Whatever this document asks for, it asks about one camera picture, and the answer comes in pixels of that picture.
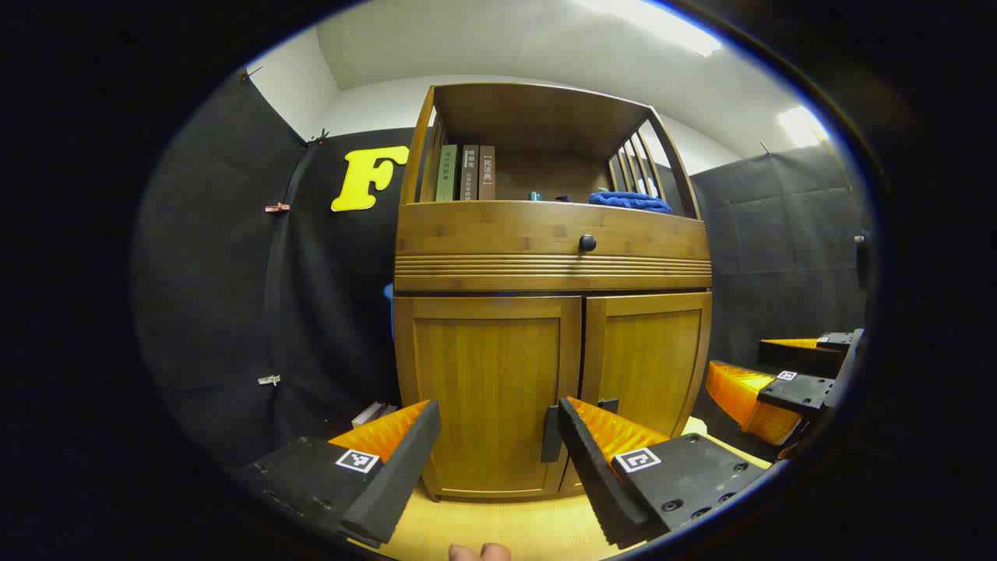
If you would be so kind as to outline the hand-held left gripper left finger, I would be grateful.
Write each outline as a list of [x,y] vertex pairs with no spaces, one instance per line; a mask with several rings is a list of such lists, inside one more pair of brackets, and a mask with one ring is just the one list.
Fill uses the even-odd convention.
[[389,542],[441,429],[435,399],[342,436],[300,437],[235,473],[255,497],[328,540]]

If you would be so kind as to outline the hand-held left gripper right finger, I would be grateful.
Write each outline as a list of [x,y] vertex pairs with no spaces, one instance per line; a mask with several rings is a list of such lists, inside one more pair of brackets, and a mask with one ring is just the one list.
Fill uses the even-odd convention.
[[686,531],[733,505],[766,470],[697,432],[666,437],[573,397],[558,433],[608,544]]

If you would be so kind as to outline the wooden shoe cabinet door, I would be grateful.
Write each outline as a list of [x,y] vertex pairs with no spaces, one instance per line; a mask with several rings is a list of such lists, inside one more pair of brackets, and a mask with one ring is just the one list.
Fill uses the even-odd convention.
[[421,479],[434,499],[562,493],[569,455],[541,463],[544,413],[580,388],[580,297],[395,297],[403,404],[435,399],[441,429]]
[[699,395],[712,292],[587,297],[576,397],[618,401],[623,418],[680,436]]

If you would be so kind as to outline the wooden double-door shoe cabinet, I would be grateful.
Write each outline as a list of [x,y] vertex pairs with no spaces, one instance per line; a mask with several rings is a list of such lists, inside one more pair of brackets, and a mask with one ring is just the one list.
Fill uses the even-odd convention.
[[558,399],[680,436],[712,319],[707,228],[663,118],[535,84],[428,87],[394,252],[403,404],[442,432],[428,496],[580,493]]

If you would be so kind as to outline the black backdrop cloth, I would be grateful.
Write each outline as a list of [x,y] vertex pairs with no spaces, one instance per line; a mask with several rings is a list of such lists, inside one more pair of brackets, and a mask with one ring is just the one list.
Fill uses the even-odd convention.
[[828,150],[748,157],[692,182],[713,274],[708,360],[758,369],[760,340],[866,326],[861,180]]
[[[385,288],[402,164],[387,189],[370,189],[370,209],[331,203],[349,153],[408,146],[412,134],[310,145],[232,76],[165,149],[136,221],[136,336],[172,415],[225,470],[401,401]],[[264,213],[277,203],[291,210]],[[271,374],[278,386],[257,383]]]

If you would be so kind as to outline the blue towel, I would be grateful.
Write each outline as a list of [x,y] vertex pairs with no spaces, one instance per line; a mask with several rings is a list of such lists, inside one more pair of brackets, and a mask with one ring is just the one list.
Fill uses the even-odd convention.
[[589,205],[624,207],[645,212],[673,214],[673,209],[662,199],[640,192],[594,192],[589,195]]

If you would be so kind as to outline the small ceiling light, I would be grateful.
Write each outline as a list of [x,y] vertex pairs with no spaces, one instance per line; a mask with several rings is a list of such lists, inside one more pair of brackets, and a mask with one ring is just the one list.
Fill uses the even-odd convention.
[[784,135],[798,148],[818,146],[829,141],[829,135],[822,122],[806,107],[795,106],[780,111],[776,119]]

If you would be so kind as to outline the wooden ribbed drawer front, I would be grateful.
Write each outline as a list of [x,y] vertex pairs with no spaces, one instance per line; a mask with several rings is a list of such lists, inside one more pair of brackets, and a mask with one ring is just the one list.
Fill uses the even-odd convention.
[[[594,235],[593,252],[578,251]],[[394,287],[406,292],[669,291],[712,287],[702,221],[530,201],[399,209]]]

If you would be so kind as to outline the green book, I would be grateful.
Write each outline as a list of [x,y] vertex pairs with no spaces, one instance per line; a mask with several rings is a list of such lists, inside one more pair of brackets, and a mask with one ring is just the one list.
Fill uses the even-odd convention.
[[437,202],[449,202],[455,199],[459,150],[459,146],[455,143],[445,143],[439,149],[437,177],[435,177],[435,201]]

